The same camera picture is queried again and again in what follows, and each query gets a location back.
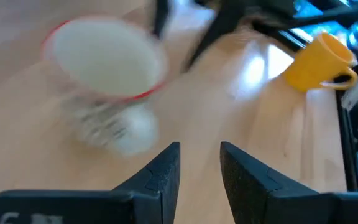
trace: wooden surface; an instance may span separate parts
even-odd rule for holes
[[[292,58],[255,34],[221,39],[191,72],[180,74],[213,12],[180,1],[174,10],[162,43],[170,81],[151,101],[160,140],[144,154],[122,157],[76,141],[60,115],[59,96],[47,84],[48,68],[33,64],[34,58],[18,72],[0,64],[0,191],[112,189],[172,141],[181,142],[175,223],[233,223],[219,166],[221,141],[315,190],[346,189],[334,92],[293,90],[278,76]],[[126,18],[144,16],[140,10]]]

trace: mug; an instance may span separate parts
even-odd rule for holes
[[[158,124],[146,101],[162,86],[166,61],[148,33],[108,16],[81,17],[51,31],[42,57],[58,68],[51,77],[80,140],[127,155],[152,147]]]
[[[291,86],[302,92],[315,88],[345,90],[357,83],[356,72],[349,68],[355,65],[356,56],[335,36],[323,32],[295,55],[294,62],[283,72],[283,76]],[[330,82],[342,74],[349,75],[350,80]]]

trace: mug handle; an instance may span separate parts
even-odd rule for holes
[[[349,81],[346,82],[342,82],[342,83],[321,83],[321,86],[323,86],[324,88],[332,88],[334,90],[346,90],[352,86],[354,86],[357,83],[358,80],[358,75],[355,71],[353,71],[353,69],[346,67],[345,70],[343,71],[343,73],[345,73],[346,75],[349,75],[351,77],[351,79]]]

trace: yellow mug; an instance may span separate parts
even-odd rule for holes
[[[314,88],[345,90],[357,83],[357,74],[349,66],[357,64],[354,54],[335,36],[323,32],[295,55],[294,62],[284,71],[284,79],[297,90]],[[329,82],[347,74],[344,83]]]

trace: wooden table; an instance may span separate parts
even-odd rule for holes
[[[151,104],[160,140],[134,157],[87,147],[72,136],[52,92],[48,67],[35,63],[0,81],[0,191],[112,189],[172,141],[181,142],[176,223],[233,223],[219,165],[230,141],[318,191],[346,190],[334,92],[298,93],[280,76],[292,62],[272,39],[230,35],[191,72],[179,74],[213,12],[177,4],[163,45],[170,80]],[[127,17],[139,19],[132,12]]]

